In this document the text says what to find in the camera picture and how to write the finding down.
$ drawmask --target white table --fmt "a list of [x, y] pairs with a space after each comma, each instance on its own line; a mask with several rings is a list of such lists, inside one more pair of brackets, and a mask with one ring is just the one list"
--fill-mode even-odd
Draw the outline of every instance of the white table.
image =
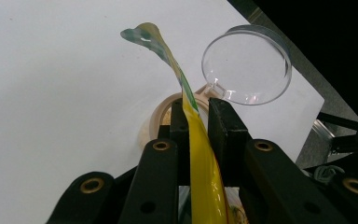
[[[143, 125], [180, 91], [166, 63], [119, 34], [146, 21], [193, 91], [208, 44], [248, 23], [224, 0], [0, 1], [0, 223], [44, 223], [80, 175], [137, 165]], [[323, 102], [294, 69], [278, 100], [234, 106], [294, 161]]]

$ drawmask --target yellow plastic bag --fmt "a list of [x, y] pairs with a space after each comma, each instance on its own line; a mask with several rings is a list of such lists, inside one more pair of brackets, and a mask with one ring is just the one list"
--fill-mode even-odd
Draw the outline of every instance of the yellow plastic bag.
[[167, 63], [182, 87], [183, 110], [190, 135], [190, 190], [192, 223], [234, 223], [225, 187], [197, 103], [186, 77], [162, 39], [158, 27], [143, 23], [121, 32], [128, 41], [147, 47]]

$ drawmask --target transparent container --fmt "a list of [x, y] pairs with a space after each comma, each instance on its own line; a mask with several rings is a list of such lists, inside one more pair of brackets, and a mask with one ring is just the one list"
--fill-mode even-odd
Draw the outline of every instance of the transparent container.
[[258, 25], [241, 25], [218, 36], [204, 51], [204, 93], [241, 105], [280, 97], [292, 76], [289, 51], [279, 35]]

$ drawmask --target black metal frame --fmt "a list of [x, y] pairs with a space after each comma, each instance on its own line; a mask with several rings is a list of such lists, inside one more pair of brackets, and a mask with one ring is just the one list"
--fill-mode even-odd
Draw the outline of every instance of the black metal frame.
[[[279, 146], [252, 139], [232, 106], [210, 99], [208, 135], [226, 187], [239, 187], [250, 223], [358, 223], [358, 167], [328, 185], [302, 174]], [[189, 185], [188, 124], [181, 100], [137, 167], [113, 178], [80, 176], [52, 223], [177, 223], [178, 186]]]

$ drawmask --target petri dish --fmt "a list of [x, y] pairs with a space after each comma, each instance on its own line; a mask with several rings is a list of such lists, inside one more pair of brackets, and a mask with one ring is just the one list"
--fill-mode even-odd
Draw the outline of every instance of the petri dish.
[[258, 25], [236, 26], [218, 36], [204, 51], [201, 66], [206, 94], [241, 105], [262, 105], [277, 99], [292, 77], [284, 41]]

